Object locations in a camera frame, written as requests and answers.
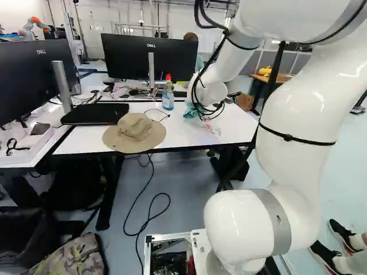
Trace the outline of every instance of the wooden table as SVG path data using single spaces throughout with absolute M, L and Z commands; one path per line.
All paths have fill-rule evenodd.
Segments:
M 253 78 L 253 82 L 250 87 L 249 95 L 254 97 L 253 103 L 252 103 L 252 109 L 250 111 L 253 112 L 255 115 L 259 116 L 260 113 L 255 108 L 259 102 L 259 99 L 261 98 L 261 96 L 264 94 L 264 92 L 266 91 L 268 87 L 267 84 L 269 82 L 269 77 L 262 76 L 260 74 L 254 74 L 254 73 L 250 74 L 249 76 Z M 279 73 L 276 78 L 276 84 L 275 84 L 274 90 L 278 88 L 279 86 L 281 86 L 282 84 L 284 84 L 285 82 L 287 82 L 289 79 L 291 79 L 292 76 L 293 75 L 287 74 L 287 73 Z
M 269 77 L 268 76 L 262 76 L 260 74 L 250 74 L 250 77 L 260 80 L 261 82 L 264 83 L 268 83 L 269 82 Z M 285 82 L 287 82 L 289 79 L 291 79 L 293 77 L 293 74 L 288 74 L 288 73 L 279 73 L 277 78 L 276 78 L 276 83 L 277 84 L 283 84 Z

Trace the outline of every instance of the cardboard box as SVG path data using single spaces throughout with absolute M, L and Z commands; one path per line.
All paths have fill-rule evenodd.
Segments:
M 250 111 L 252 109 L 253 96 L 242 93 L 237 98 L 237 105 L 244 111 Z

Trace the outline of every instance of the yellow object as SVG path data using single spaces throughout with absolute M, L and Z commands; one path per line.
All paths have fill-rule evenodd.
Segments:
M 262 75 L 262 76 L 269 76 L 270 73 L 271 73 L 270 66 L 267 66 L 266 68 L 261 68 L 259 70 L 259 74 Z

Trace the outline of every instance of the desk leg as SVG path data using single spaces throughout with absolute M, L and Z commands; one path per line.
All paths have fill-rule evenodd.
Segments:
M 17 206 L 40 207 L 40 197 L 23 175 L 24 171 L 0 174 L 0 184 Z
M 231 179 L 244 180 L 249 169 L 248 162 L 245 162 L 240 169 L 238 169 L 229 178 L 228 172 L 231 168 L 243 157 L 243 153 L 237 147 L 226 148 L 221 151 L 220 158 L 211 158 L 210 162 L 220 178 L 220 184 L 216 192 L 221 190 L 233 190 Z
M 261 98 L 261 94 L 263 91 L 264 83 L 260 80 L 254 79 L 249 91 L 250 96 L 254 96 L 253 103 L 252 103 L 252 109 L 250 110 L 253 112 L 256 116 L 260 116 L 260 113 L 256 110 L 256 106 L 259 102 L 259 99 Z
M 120 172 L 124 156 L 117 156 L 116 160 L 112 158 L 101 158 L 100 163 L 106 177 L 107 185 L 103 200 L 99 209 L 99 215 L 96 224 L 96 230 L 102 231 L 110 228 L 110 216 L 114 206 L 116 188 L 119 182 Z

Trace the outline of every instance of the sneaker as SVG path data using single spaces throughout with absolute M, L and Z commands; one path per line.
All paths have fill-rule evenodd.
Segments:
M 354 236 L 355 233 L 350 230 L 346 230 L 345 227 L 338 223 L 335 219 L 329 220 L 327 225 L 329 226 L 333 236 L 336 237 L 336 239 L 341 243 L 342 247 L 349 255 L 353 255 L 354 253 L 361 251 L 354 249 L 350 244 L 349 237 Z
M 334 257 L 342 257 L 342 253 L 338 251 L 331 251 L 322 245 L 319 241 L 316 241 L 310 246 L 309 251 L 312 256 L 329 272 L 331 275 L 350 275 L 340 273 L 334 265 Z

